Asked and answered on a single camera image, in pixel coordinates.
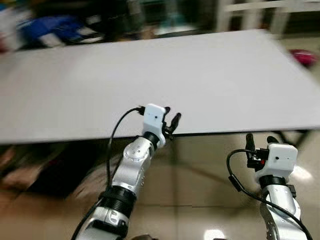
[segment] black cable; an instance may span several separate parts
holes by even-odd
[[[106,163],[106,174],[107,174],[107,184],[106,184],[106,189],[108,187],[111,186],[111,181],[112,181],[112,176],[111,176],[111,170],[110,170],[110,158],[111,158],[111,147],[112,147],[112,140],[114,139],[114,135],[116,133],[116,130],[117,128],[119,127],[121,121],[131,112],[134,112],[134,111],[138,111],[140,112],[142,110],[143,107],[135,107],[135,108],[131,108],[130,110],[128,110],[125,114],[122,115],[122,117],[118,120],[118,122],[116,123],[112,133],[111,133],[111,136],[110,136],[110,139],[109,139],[109,142],[108,142],[108,145],[107,145],[107,148],[106,148],[106,160],[105,160],[105,163]]]
[[[112,177],[111,177],[111,178],[114,178],[114,176],[115,176],[115,174],[116,174],[116,172],[117,172],[117,170],[118,170],[118,168],[119,168],[119,166],[120,166],[120,164],[121,164],[122,158],[123,158],[122,155],[120,155],[120,156],[117,158],[116,165],[115,165],[115,168],[114,168],[114,170],[113,170],[113,173],[112,173]]]
[[[229,155],[226,157],[226,167],[228,169],[228,172],[230,174],[230,178],[232,178],[234,181],[231,181],[232,184],[236,184],[237,186],[235,186],[237,188],[237,190],[240,192],[244,192],[246,195],[248,195],[249,197],[255,199],[255,200],[258,200],[264,204],[267,204],[281,212],[283,212],[284,214],[286,214],[287,216],[289,216],[290,218],[292,218],[299,226],[300,228],[302,229],[302,231],[305,233],[306,235],[306,238],[308,240],[313,240],[310,232],[308,231],[308,229],[306,228],[306,226],[302,223],[301,220],[299,220],[298,218],[296,218],[293,214],[291,214],[290,212],[288,212],[287,210],[285,210],[284,208],[270,202],[270,201],[267,201],[261,197],[258,197],[256,196],[255,194],[253,194],[252,192],[248,191],[241,183],[240,181],[238,180],[238,178],[236,177],[236,175],[234,175],[234,173],[232,172],[232,169],[231,169],[231,166],[230,166],[230,159],[231,159],[231,156],[236,154],[236,153],[254,153],[254,151],[251,151],[251,150],[248,150],[248,149],[237,149],[237,150],[234,150],[232,152],[229,153]]]
[[[79,222],[78,226],[76,226],[76,229],[72,235],[71,240],[76,240],[79,231],[81,230],[83,224],[85,223],[85,221],[90,217],[90,215],[94,212],[94,210],[99,207],[100,203],[102,202],[103,197],[100,198],[98,201],[95,202],[95,204],[89,209],[89,211],[85,214],[85,216],[82,218],[82,220]]]

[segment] robotic arm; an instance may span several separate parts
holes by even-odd
[[[272,136],[267,138],[267,142],[266,149],[256,148],[253,135],[250,133],[246,136],[245,149],[238,151],[246,151],[247,167],[255,170],[255,180],[262,189],[264,201],[261,201],[260,212],[267,228],[266,239],[312,239],[308,230],[301,223],[301,209],[295,200],[295,188],[293,185],[287,184],[287,179],[297,163],[298,150],[292,145],[280,144]],[[232,177],[232,175],[229,179],[233,185],[238,191],[246,193],[247,190],[243,190],[242,188],[244,187],[239,183],[239,180],[235,176]],[[271,202],[273,206],[266,204],[266,201]],[[301,224],[290,217],[288,213],[294,216]]]
[[[181,114],[177,113],[167,126],[169,107],[148,104],[144,109],[142,136],[126,146],[111,186],[100,195],[90,219],[81,227],[76,240],[122,240],[127,236],[129,218],[144,184],[145,172],[157,148],[166,144],[177,128]]]

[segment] blue object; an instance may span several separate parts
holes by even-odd
[[[5,10],[7,7],[3,3],[0,3],[0,11]]]
[[[45,16],[33,20],[25,21],[20,25],[23,37],[31,44],[41,43],[39,38],[47,34],[55,34],[62,41],[77,43],[83,37],[77,32],[84,27],[74,16],[58,15]]]

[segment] white table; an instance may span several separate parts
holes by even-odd
[[[0,76],[1,144],[107,138],[147,103],[182,135],[320,127],[320,87],[262,30],[17,52]],[[117,136],[141,128],[132,113]]]

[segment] red object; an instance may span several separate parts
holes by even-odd
[[[311,67],[318,61],[318,56],[308,50],[292,49],[290,53],[293,57],[306,68]]]
[[[1,32],[0,32],[0,54],[5,53],[6,51],[7,51],[7,48],[5,46],[4,39],[2,38]]]

